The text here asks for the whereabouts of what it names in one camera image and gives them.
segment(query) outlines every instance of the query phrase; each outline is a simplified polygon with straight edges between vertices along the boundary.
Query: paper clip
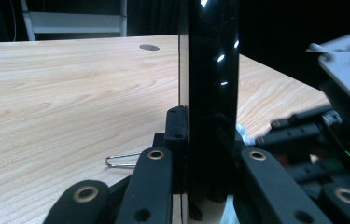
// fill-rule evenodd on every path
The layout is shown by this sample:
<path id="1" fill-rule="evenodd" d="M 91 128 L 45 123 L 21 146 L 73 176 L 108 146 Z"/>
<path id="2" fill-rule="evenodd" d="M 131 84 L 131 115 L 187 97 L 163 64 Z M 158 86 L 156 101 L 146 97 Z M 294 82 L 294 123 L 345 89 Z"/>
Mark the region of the paper clip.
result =
<path id="1" fill-rule="evenodd" d="M 133 153 L 127 153 L 127 154 L 120 154 L 120 155 L 115 155 L 115 156 L 109 156 L 107 158 L 105 158 L 105 164 L 108 167 L 135 167 L 136 164 L 131 164 L 131 163 L 110 163 L 108 162 L 109 160 L 113 160 L 113 159 L 118 159 L 118 158 L 124 158 L 124 157 L 131 157 L 131 156 L 137 156 L 140 155 L 142 152 L 133 152 Z"/>

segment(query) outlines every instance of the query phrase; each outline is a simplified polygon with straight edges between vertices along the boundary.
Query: wooden table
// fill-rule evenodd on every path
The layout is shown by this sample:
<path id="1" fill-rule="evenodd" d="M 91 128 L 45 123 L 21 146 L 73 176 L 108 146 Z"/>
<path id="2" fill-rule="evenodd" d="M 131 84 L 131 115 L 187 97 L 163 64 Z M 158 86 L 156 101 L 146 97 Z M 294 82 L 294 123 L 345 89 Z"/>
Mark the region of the wooden table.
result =
<path id="1" fill-rule="evenodd" d="M 0 43 L 0 223 L 41 223 L 76 182 L 110 186 L 129 175 L 104 159 L 146 149 L 163 133 L 177 105 L 177 55 L 176 35 Z M 327 102 L 245 56 L 239 74 L 238 120 L 252 135 Z"/>

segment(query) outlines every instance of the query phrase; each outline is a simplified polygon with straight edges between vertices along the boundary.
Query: dark background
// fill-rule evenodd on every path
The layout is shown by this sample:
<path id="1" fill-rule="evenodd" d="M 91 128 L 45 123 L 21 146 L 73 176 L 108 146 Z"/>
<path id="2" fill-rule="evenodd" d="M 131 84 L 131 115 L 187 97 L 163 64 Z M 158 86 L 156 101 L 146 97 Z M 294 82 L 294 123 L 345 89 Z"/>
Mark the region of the dark background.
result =
<path id="1" fill-rule="evenodd" d="M 20 0 L 12 0 L 16 41 L 27 41 Z M 30 10 L 119 14 L 119 0 L 29 0 Z M 128 35 L 177 34 L 178 0 L 129 0 Z M 310 43 L 350 34 L 350 1 L 240 0 L 241 53 L 318 88 L 328 77 Z M 0 0 L 0 41 L 14 40 L 9 0 Z M 110 37 L 108 34 L 39 35 L 37 40 Z"/>

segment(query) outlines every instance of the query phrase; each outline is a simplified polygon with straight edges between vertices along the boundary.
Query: white shelf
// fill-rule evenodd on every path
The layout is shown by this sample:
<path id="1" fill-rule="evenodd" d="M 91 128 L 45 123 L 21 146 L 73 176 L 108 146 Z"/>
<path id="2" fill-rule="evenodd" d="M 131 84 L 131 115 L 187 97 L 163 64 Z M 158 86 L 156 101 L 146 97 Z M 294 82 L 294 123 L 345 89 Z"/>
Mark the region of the white shelf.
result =
<path id="1" fill-rule="evenodd" d="M 120 16 L 29 12 L 36 34 L 119 33 Z"/>

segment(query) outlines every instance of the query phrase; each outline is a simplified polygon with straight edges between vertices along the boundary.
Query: cable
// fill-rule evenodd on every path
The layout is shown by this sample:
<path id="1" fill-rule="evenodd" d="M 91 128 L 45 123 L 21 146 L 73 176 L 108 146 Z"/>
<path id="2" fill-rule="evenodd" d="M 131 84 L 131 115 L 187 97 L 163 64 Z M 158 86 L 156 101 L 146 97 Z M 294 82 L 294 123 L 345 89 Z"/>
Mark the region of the cable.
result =
<path id="1" fill-rule="evenodd" d="M 12 5 L 12 0 L 9 0 L 9 3 L 11 4 L 12 18 L 14 19 L 14 39 L 12 41 L 15 42 L 15 40 L 17 40 L 17 20 L 15 19 L 15 12 L 14 6 Z"/>

